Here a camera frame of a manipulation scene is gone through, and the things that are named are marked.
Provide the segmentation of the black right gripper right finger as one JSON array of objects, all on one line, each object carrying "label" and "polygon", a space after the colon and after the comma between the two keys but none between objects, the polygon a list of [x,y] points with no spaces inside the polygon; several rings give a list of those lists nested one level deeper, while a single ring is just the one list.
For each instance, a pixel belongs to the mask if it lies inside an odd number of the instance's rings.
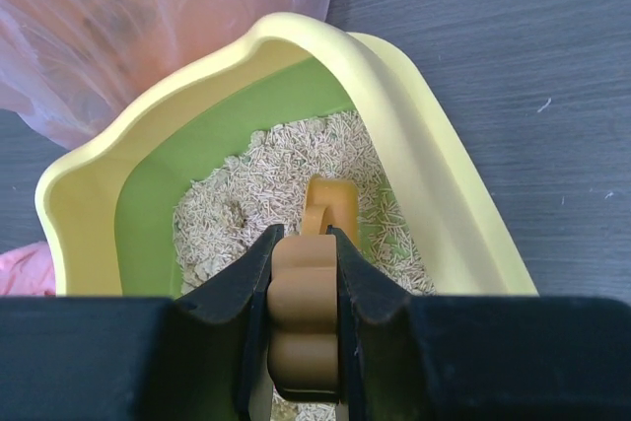
[{"label": "black right gripper right finger", "polygon": [[347,420],[626,420],[630,309],[596,297],[415,296],[337,228]]}]

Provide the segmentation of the orange litter scoop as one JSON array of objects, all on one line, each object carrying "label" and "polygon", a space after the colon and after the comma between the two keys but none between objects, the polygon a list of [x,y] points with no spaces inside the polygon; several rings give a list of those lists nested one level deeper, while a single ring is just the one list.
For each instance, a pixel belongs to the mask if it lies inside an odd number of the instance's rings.
[{"label": "orange litter scoop", "polygon": [[267,368],[289,401],[336,403],[340,397],[336,236],[327,229],[340,229],[357,246],[358,216],[352,181],[313,175],[300,232],[272,250]]}]

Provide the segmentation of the beige cat litter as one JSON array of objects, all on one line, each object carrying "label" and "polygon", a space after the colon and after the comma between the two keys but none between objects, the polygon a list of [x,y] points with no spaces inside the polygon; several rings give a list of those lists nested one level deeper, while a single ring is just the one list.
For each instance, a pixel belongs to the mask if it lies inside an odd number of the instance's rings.
[{"label": "beige cat litter", "polygon": [[[173,217],[183,291],[236,262],[272,225],[283,226],[282,239],[297,235],[313,175],[356,185],[356,248],[370,263],[410,293],[433,292],[368,131],[354,111],[256,131],[245,152],[192,184]],[[277,392],[271,416],[331,420],[335,410],[335,403],[294,402]]]}]

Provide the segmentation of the pink cloth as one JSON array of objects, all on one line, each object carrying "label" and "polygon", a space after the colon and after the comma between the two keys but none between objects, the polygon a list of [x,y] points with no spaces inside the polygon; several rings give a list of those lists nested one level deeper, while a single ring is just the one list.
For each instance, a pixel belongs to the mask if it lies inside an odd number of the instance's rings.
[{"label": "pink cloth", "polygon": [[0,256],[2,296],[54,296],[55,274],[50,248],[38,242]]}]

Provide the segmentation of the yellow green litter box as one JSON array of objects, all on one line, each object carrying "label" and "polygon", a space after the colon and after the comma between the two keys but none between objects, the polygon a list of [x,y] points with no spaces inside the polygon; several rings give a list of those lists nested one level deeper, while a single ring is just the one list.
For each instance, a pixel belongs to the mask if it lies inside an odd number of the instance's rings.
[{"label": "yellow green litter box", "polygon": [[173,217],[192,184],[245,152],[256,131],[346,111],[368,131],[433,292],[535,293],[414,63],[381,38],[277,13],[157,83],[43,173],[35,207],[57,294],[187,293]]}]

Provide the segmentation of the bin with pink bag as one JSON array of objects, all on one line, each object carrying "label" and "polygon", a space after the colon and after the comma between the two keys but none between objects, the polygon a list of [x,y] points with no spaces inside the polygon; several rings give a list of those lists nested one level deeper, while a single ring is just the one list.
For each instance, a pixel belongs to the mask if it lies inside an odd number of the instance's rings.
[{"label": "bin with pink bag", "polygon": [[1,0],[1,106],[67,149],[258,19],[330,0]]}]

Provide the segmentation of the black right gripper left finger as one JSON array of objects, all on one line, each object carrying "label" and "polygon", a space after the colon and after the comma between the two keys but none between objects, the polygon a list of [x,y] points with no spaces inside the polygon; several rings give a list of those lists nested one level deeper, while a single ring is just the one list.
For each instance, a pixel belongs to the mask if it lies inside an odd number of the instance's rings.
[{"label": "black right gripper left finger", "polygon": [[5,420],[266,420],[268,227],[178,299],[5,297]]}]

